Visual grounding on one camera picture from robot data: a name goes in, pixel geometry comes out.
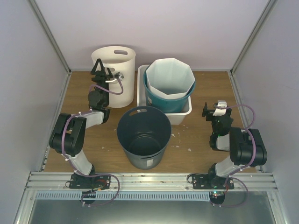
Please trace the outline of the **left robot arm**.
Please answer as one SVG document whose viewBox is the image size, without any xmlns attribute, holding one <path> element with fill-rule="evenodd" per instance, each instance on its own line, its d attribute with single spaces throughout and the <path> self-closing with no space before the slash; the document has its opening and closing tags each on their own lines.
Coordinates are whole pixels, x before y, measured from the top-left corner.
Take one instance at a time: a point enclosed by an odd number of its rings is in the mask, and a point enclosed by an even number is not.
<svg viewBox="0 0 299 224">
<path fill-rule="evenodd" d="M 81 175 L 80 183 L 87 189 L 96 184 L 96 174 L 83 151 L 85 130 L 92 126 L 106 123 L 110 110 L 109 84 L 113 77 L 110 69 L 105 70 L 102 60 L 96 60 L 91 75 L 94 77 L 88 93 L 89 111 L 77 114 L 59 114 L 50 136 L 49 146 L 61 154 L 74 169 L 74 173 Z"/>
</svg>

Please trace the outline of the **dark grey round bin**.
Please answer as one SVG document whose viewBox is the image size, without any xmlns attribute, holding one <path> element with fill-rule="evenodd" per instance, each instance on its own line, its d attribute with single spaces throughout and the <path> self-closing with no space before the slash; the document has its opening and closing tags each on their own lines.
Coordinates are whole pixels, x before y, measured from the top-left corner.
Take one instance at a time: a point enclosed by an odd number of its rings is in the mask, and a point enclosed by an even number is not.
<svg viewBox="0 0 299 224">
<path fill-rule="evenodd" d="M 151 106 L 138 106 L 127 111 L 116 131 L 128 160 L 142 170 L 152 169 L 161 162 L 171 139 L 168 117 Z"/>
</svg>

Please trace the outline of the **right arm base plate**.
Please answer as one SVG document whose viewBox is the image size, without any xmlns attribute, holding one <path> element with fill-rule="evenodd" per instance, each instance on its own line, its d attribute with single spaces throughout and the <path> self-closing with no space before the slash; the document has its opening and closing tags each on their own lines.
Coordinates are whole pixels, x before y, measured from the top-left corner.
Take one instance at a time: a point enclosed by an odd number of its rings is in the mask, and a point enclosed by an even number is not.
<svg viewBox="0 0 299 224">
<path fill-rule="evenodd" d="M 186 180 L 192 184 L 193 189 L 225 190 L 235 188 L 232 178 L 226 181 L 226 177 L 218 177 L 216 175 L 189 174 Z"/>
</svg>

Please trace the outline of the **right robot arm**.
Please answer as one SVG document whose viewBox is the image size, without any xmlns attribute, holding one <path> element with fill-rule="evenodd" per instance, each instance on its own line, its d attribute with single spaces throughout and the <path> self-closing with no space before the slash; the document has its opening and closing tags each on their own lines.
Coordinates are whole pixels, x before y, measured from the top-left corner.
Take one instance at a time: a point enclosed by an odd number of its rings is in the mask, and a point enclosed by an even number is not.
<svg viewBox="0 0 299 224">
<path fill-rule="evenodd" d="M 251 110 L 253 119 L 245 127 L 233 127 L 232 109 L 245 107 Z M 229 152 L 229 156 L 209 168 L 206 175 L 207 184 L 212 189 L 231 187 L 232 176 L 247 168 L 264 165 L 267 161 L 267 151 L 259 130 L 252 129 L 256 114 L 244 104 L 228 106 L 226 101 L 219 100 L 214 109 L 208 109 L 205 103 L 202 117 L 211 122 L 212 134 L 209 145 L 215 151 Z"/>
</svg>

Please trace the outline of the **white cylindrical bin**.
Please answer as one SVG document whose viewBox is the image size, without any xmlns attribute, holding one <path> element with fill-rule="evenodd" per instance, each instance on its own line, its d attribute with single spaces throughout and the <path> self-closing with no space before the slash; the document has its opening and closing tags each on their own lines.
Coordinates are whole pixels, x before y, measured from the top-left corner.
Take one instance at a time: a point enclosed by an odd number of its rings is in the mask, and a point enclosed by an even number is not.
<svg viewBox="0 0 299 224">
<path fill-rule="evenodd" d="M 135 82 L 134 50 L 121 46 L 108 46 L 95 50 L 91 54 L 93 63 L 100 58 L 105 69 L 110 68 L 112 74 L 120 72 L 124 79 L 117 84 L 109 84 L 109 107 L 122 108 L 128 106 L 134 99 Z"/>
</svg>

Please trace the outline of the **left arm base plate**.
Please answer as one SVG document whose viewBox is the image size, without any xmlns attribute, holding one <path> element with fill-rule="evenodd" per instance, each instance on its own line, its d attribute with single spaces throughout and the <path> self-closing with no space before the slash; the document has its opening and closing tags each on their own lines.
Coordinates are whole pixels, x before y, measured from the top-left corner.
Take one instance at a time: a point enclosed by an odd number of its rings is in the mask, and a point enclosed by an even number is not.
<svg viewBox="0 0 299 224">
<path fill-rule="evenodd" d="M 65 183 L 70 189 L 104 190 L 110 187 L 110 176 L 84 177 L 72 174 L 71 179 Z"/>
</svg>

